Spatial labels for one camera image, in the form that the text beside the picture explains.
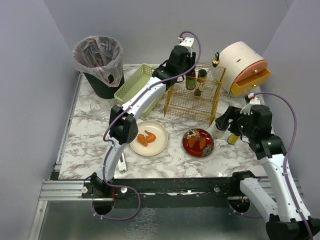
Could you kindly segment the small yellow spice bottle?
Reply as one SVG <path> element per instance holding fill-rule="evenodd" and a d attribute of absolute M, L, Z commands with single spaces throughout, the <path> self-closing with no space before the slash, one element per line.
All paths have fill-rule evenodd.
<path fill-rule="evenodd" d="M 230 145 L 234 145 L 239 138 L 240 138 L 240 135 L 239 135 L 239 134 L 231 133 L 231 134 L 229 135 L 229 137 L 227 138 L 227 142 L 228 142 L 228 144 L 230 144 Z"/>

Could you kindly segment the yellow-lid sauce jar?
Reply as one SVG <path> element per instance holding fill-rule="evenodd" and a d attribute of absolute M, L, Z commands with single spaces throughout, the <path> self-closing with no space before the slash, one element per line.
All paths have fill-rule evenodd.
<path fill-rule="evenodd" d="M 185 75 L 185 87 L 187 90 L 193 90 L 196 87 L 196 72 L 194 69 Z"/>

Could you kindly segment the gold-cap pepper grinder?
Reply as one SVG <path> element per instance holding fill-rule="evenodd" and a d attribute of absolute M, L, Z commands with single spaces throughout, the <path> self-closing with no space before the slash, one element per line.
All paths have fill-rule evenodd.
<path fill-rule="evenodd" d="M 194 91 L 194 95 L 196 97 L 200 97 L 202 95 L 206 78 L 207 78 L 207 71 L 205 69 L 200 69 L 197 75 L 197 87 Z"/>

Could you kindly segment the gold-spout oil bottle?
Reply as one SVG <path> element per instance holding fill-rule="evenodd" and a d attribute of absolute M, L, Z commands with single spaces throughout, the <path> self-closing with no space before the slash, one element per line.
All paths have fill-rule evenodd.
<path fill-rule="evenodd" d="M 213 80 L 213 81 L 215 80 L 215 71 L 219 64 L 220 64 L 220 53 L 216 52 L 213 60 L 211 61 L 211 68 L 209 71 L 210 80 Z"/>

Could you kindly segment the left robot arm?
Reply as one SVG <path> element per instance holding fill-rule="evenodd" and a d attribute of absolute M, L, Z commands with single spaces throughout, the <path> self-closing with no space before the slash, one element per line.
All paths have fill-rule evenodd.
<path fill-rule="evenodd" d="M 110 110 L 109 126 L 103 135 L 107 143 L 100 170 L 90 177 L 92 188 L 108 194 L 113 185 L 115 170 L 126 146 L 138 135 L 137 119 L 144 109 L 159 95 L 173 86 L 178 78 L 189 73 L 196 65 L 196 53 L 192 46 L 174 46 L 169 58 L 157 67 L 147 83 L 122 106 L 114 105 Z"/>

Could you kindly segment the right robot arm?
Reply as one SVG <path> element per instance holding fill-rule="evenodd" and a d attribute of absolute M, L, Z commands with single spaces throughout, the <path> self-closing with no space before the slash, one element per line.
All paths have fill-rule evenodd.
<path fill-rule="evenodd" d="M 285 158 L 289 155 L 279 136 L 272 133 L 272 112 L 261 104 L 244 108 L 229 106 L 215 120 L 215 128 L 224 133 L 248 138 L 249 147 L 266 172 L 274 197 L 260 186 L 250 171 L 235 172 L 239 192 L 245 194 L 265 221 L 271 240 L 312 240 L 320 231 L 320 220 L 313 218 L 304 205 Z"/>

